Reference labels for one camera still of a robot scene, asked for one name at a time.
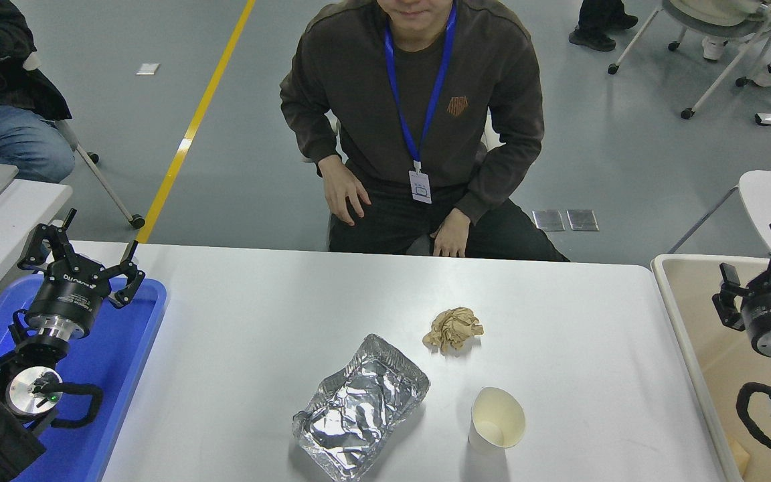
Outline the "lanyard person's left hand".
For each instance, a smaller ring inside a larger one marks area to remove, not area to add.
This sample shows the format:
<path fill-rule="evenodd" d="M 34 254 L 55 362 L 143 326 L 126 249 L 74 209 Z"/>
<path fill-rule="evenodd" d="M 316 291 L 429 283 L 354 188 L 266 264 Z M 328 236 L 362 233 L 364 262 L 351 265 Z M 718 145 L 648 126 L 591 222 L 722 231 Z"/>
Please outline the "lanyard person's left hand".
<path fill-rule="evenodd" d="M 458 208 L 453 208 L 440 226 L 431 233 L 432 255 L 465 258 L 471 220 Z"/>

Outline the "lanyard person's right hand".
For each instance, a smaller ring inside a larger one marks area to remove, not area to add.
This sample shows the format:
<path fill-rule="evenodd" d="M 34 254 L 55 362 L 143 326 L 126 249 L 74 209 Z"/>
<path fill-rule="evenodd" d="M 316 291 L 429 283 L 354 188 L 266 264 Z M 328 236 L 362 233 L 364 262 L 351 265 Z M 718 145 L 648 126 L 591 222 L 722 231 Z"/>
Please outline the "lanyard person's right hand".
<path fill-rule="evenodd" d="M 372 205 L 367 190 L 338 155 L 317 161 L 323 180 L 325 201 L 330 212 L 348 226 L 366 216 L 364 207 Z"/>

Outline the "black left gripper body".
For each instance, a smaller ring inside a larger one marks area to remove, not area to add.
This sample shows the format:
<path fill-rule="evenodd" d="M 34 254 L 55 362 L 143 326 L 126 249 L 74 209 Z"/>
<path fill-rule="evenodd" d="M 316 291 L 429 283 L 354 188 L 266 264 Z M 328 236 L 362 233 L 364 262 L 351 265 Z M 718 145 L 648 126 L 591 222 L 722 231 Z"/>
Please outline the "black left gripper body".
<path fill-rule="evenodd" d="M 94 278 L 104 268 L 88 258 L 79 258 L 74 271 L 67 260 L 55 260 L 47 266 L 45 280 L 25 314 L 25 323 L 39 330 L 42 319 L 59 317 L 73 321 L 81 330 L 90 330 L 97 319 L 103 299 L 110 295 L 107 278 Z"/>

